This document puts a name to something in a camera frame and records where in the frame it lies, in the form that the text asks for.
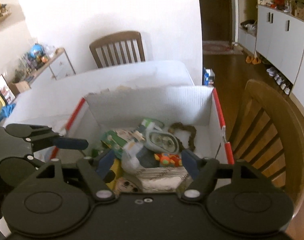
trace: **chair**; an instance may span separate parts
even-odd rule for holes
[[[304,134],[286,100],[249,80],[229,141],[235,160],[246,160],[292,198],[294,217],[304,199]]]
[[[101,48],[105,66],[106,67],[109,66],[109,63],[108,63],[108,60],[107,60],[107,57],[106,57],[106,54],[104,51],[105,46],[107,47],[108,57],[111,61],[112,66],[115,66],[113,56],[115,56],[115,58],[116,58],[117,65],[132,63],[131,56],[133,56],[134,62],[137,62],[137,56],[136,56],[134,42],[133,42],[134,40],[136,40],[136,42],[137,42],[137,47],[138,47],[141,62],[145,61],[141,34],[136,31],[126,31],[126,32],[118,32],[118,33],[110,34],[108,36],[99,38],[98,40],[93,41],[90,44],[90,51],[94,57],[97,67],[98,68],[103,67],[102,62],[96,51],[98,48]],[[130,41],[130,43],[131,43],[131,51],[133,53],[132,55],[130,53],[128,41]],[[117,43],[119,46],[119,52],[120,52],[121,57],[118,53],[118,49],[116,48]],[[111,45],[113,47],[114,55],[112,55],[112,52],[111,52]]]

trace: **door mat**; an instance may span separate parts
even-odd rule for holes
[[[228,41],[203,41],[203,55],[230,55],[239,54],[242,52],[238,49],[233,49],[233,46]]]

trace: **orange shoe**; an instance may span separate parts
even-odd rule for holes
[[[251,63],[253,59],[254,58],[252,58],[251,56],[247,56],[245,62],[246,63]]]
[[[260,63],[262,63],[262,60],[259,59],[258,57],[254,58],[254,59],[252,60],[252,64],[253,64],[253,65],[257,65],[257,64],[260,64]]]

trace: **plush toy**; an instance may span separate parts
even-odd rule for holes
[[[182,160],[177,154],[155,153],[154,158],[160,162],[160,167],[181,167]]]

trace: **blue ball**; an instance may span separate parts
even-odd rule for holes
[[[43,49],[40,44],[35,44],[31,50],[30,50],[30,55],[32,58],[36,58],[38,55],[43,55]]]

